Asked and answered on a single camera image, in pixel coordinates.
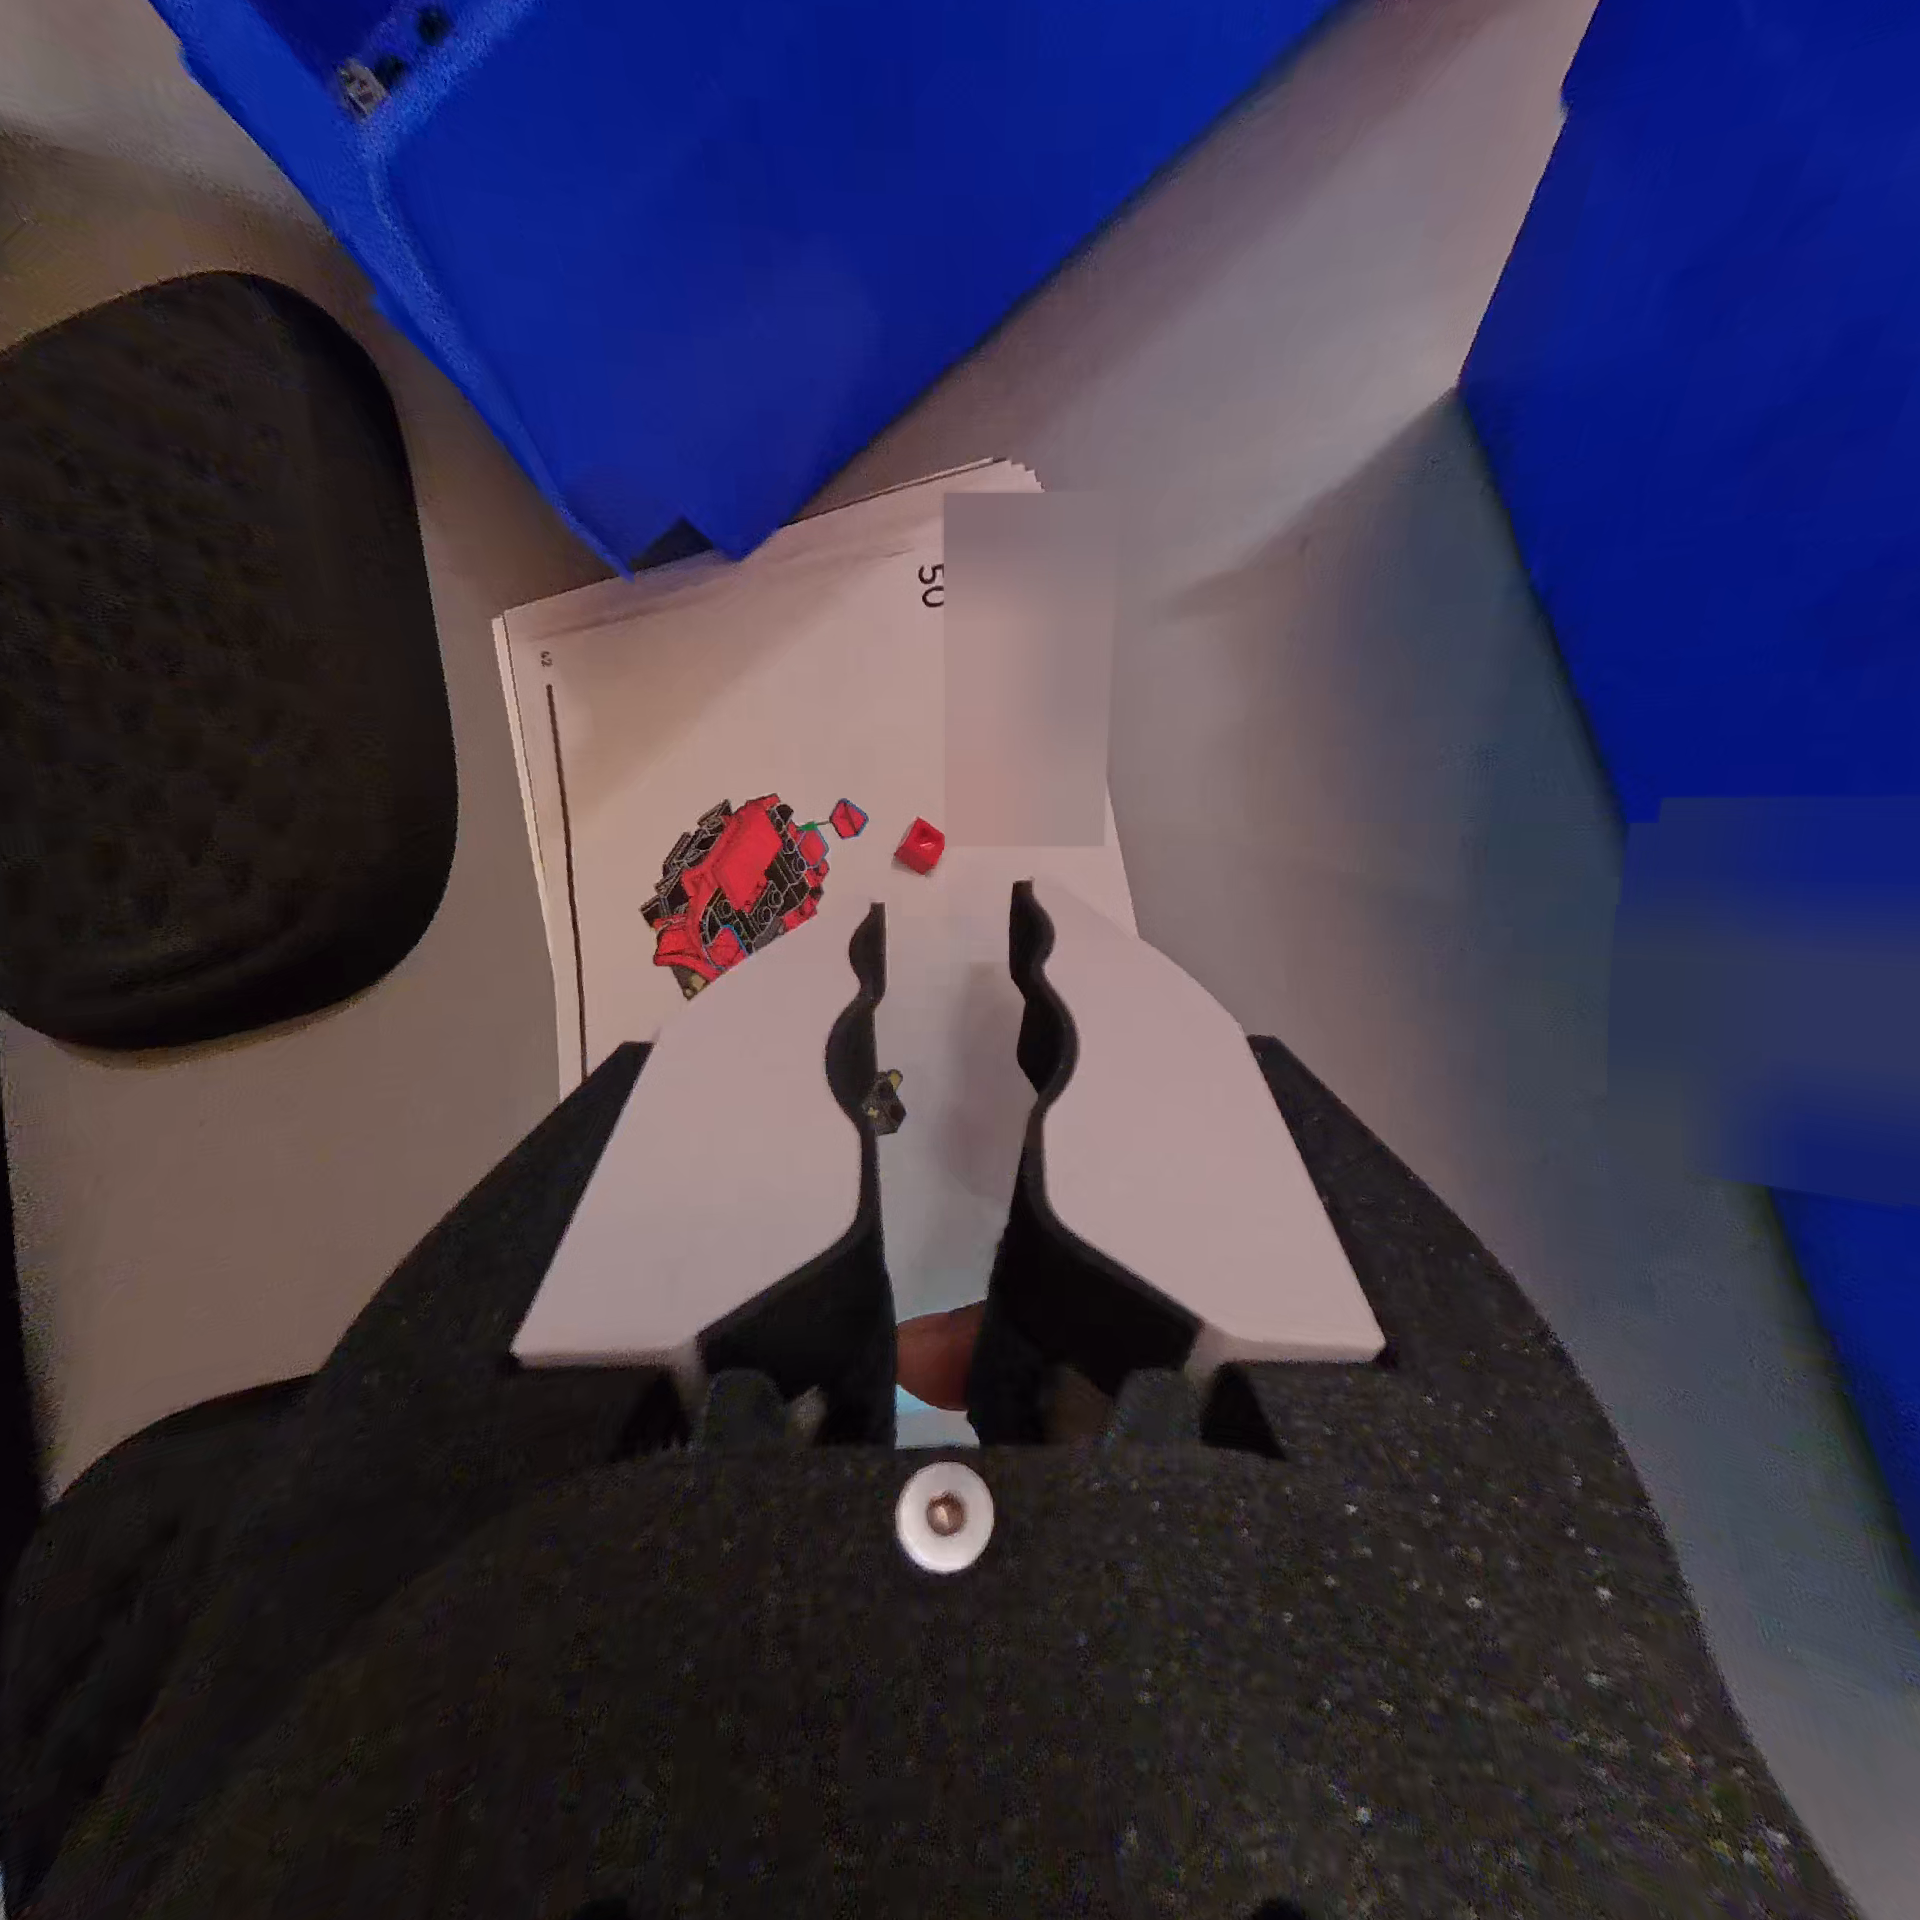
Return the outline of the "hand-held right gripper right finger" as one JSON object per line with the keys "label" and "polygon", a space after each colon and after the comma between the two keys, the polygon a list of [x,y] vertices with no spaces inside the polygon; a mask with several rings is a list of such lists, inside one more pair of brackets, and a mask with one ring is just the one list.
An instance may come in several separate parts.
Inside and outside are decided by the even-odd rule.
{"label": "hand-held right gripper right finger", "polygon": [[1009,974],[1033,1090],[968,1428],[1048,1444],[1060,1378],[1369,1367],[1384,1328],[1244,1023],[1055,879],[1015,884]]}

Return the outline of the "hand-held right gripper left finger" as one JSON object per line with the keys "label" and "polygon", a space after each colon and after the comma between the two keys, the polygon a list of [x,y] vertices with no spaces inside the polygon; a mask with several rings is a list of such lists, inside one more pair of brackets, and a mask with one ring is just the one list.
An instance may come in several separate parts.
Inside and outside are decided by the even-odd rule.
{"label": "hand-held right gripper left finger", "polygon": [[689,1420],[750,1368],[822,1444],[898,1439],[880,1216],[882,904],[785,936],[648,1047],[518,1328],[523,1367],[659,1367]]}

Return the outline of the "lego instruction booklet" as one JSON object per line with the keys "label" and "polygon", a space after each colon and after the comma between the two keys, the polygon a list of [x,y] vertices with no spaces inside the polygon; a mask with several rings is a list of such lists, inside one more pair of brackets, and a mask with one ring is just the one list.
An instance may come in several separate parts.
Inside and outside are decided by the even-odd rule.
{"label": "lego instruction booklet", "polygon": [[[1015,1058],[1009,892],[1060,879],[1139,931],[1120,819],[1100,845],[963,845],[945,819],[945,498],[1041,490],[977,461],[785,524],[746,564],[697,552],[497,617],[523,813],[553,974],[557,1094],[615,1039],[654,1039],[684,988],[639,904],[710,801],[778,795],[825,841],[825,904],[888,904],[880,1139],[898,1311],[977,1303],[1028,1121]],[[935,875],[893,863],[912,817]]]}

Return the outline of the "blue plastic storage bin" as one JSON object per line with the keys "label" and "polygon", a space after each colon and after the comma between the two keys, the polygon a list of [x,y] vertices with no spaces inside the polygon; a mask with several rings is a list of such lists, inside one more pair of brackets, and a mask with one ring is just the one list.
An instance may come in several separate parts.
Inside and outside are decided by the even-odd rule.
{"label": "blue plastic storage bin", "polygon": [[615,568],[770,540],[1328,10],[157,0]]}
{"label": "blue plastic storage bin", "polygon": [[1920,10],[1596,4],[1462,394],[1622,817],[1612,1069],[1920,1512]]}

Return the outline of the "person's right hand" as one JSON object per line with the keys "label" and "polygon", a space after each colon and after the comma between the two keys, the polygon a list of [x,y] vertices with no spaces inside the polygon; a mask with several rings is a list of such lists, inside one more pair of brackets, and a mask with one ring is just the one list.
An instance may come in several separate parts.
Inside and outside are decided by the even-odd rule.
{"label": "person's right hand", "polygon": [[963,1413],[986,1303],[898,1323],[898,1391],[926,1407]]}

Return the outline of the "black dimpled cushion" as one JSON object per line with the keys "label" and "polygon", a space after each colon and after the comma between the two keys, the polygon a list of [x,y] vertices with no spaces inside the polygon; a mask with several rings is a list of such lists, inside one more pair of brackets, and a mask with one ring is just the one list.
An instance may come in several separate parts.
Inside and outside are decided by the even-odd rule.
{"label": "black dimpled cushion", "polygon": [[458,756],[403,419],[301,289],[140,288],[0,364],[0,996],[199,1047],[389,980]]}

